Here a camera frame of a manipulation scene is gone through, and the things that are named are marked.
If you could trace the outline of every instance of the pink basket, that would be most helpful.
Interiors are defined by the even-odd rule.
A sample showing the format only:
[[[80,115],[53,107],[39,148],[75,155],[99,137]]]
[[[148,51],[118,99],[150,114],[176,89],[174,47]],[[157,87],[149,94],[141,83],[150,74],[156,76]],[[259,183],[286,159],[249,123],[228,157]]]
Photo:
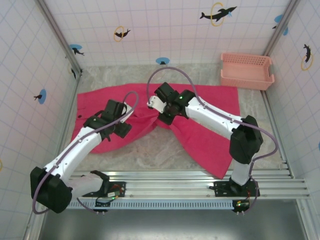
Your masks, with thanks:
[[[221,54],[221,85],[267,90],[275,82],[268,56],[240,53]]]

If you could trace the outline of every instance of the pink towel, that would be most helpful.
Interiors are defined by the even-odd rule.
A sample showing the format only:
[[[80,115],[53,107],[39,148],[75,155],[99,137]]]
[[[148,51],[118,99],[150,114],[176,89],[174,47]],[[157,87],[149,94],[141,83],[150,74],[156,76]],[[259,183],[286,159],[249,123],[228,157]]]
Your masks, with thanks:
[[[173,89],[181,93],[188,89],[189,84],[171,84]],[[115,134],[110,135],[111,142],[104,140],[91,153],[100,154],[119,149],[150,133],[156,126],[171,129],[187,153],[210,174],[222,179],[231,163],[229,154],[230,141],[191,119],[176,116],[172,125],[165,125],[157,119],[158,112],[147,108],[147,95],[145,83],[133,83],[120,86],[110,86],[91,92],[81,93],[77,96],[77,118],[72,139],[79,133],[84,122],[100,110],[104,110],[109,99],[121,101],[129,91],[139,94],[139,103],[134,113],[126,121],[132,125],[131,131],[125,138]],[[150,96],[160,84],[150,85]],[[234,115],[240,115],[238,90],[228,86],[197,85],[200,97],[212,105]],[[132,94],[126,102],[133,106],[135,96]]]

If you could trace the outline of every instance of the blue circle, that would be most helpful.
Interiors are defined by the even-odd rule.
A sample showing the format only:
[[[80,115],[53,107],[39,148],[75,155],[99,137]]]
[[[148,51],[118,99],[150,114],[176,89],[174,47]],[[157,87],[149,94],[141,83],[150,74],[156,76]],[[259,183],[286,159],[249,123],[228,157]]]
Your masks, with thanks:
[[[155,60],[155,62],[160,65],[166,65],[170,62],[170,59],[167,57],[159,57]]]
[[[82,49],[82,46],[79,44],[70,44],[69,46],[71,49],[78,49],[78,50]]]
[[[40,104],[44,104],[44,103],[45,103],[45,100],[46,100],[46,98],[47,98],[47,91],[46,91],[45,89],[42,89],[42,90],[40,91],[39,95],[42,95],[42,97],[41,97],[41,98],[38,98],[38,102],[39,102]]]

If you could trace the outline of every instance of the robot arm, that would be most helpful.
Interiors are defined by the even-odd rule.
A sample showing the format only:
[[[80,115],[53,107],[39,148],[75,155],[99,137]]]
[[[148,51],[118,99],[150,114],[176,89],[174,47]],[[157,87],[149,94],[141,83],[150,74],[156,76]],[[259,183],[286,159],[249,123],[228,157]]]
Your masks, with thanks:
[[[56,213],[60,213],[66,209],[72,199],[92,192],[99,192],[99,197],[106,197],[111,186],[109,177],[99,171],[92,171],[90,174],[78,179],[69,179],[76,167],[92,149],[99,145],[104,139],[110,141],[110,134],[116,134],[121,138],[124,138],[128,134],[132,126],[125,123],[125,121],[133,111],[119,123],[89,134],[88,136],[86,135],[120,118],[129,112],[130,109],[131,107],[125,102],[109,100],[105,110],[99,111],[89,117],[75,139],[59,156],[48,163],[43,169],[35,167],[32,170],[30,174],[32,198],[34,198],[36,188],[42,178],[54,166],[56,166],[56,168],[43,183],[36,199],[47,208]],[[61,159],[63,155],[65,155],[64,158],[59,165],[57,165],[58,160]]]
[[[247,195],[249,186],[253,186],[249,176],[252,158],[260,150],[263,143],[260,131],[229,121],[208,110],[203,107],[192,91],[184,90],[179,93],[165,82],[154,93],[156,95],[149,99],[147,105],[159,112],[158,119],[165,124],[170,125],[176,116],[182,116],[205,126],[210,126],[211,130],[230,140],[229,153],[235,160],[235,166],[228,187],[235,195]],[[242,118],[225,112],[204,100],[202,102],[233,120],[258,126],[257,121],[252,116]]]

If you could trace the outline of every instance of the enclosure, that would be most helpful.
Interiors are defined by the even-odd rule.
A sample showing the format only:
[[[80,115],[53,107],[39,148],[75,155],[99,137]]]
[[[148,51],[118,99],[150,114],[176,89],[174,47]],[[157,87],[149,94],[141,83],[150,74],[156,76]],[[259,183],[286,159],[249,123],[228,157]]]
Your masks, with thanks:
[[[320,238],[319,42],[318,0],[1,1],[0,239]],[[236,63],[234,53],[256,62]],[[63,213],[34,214],[31,171],[54,160],[108,99],[141,89],[143,107],[130,118],[151,119],[146,83],[163,67],[275,136],[278,151],[253,166],[253,210],[237,216],[236,198],[209,188],[237,163],[228,139],[188,119],[170,127],[146,120],[137,138],[114,145],[111,136],[77,166],[71,179],[98,170],[126,182],[106,216],[76,199]],[[173,69],[151,79],[164,82],[189,88]],[[275,148],[262,137],[258,156]],[[80,199],[94,206],[95,198]]]

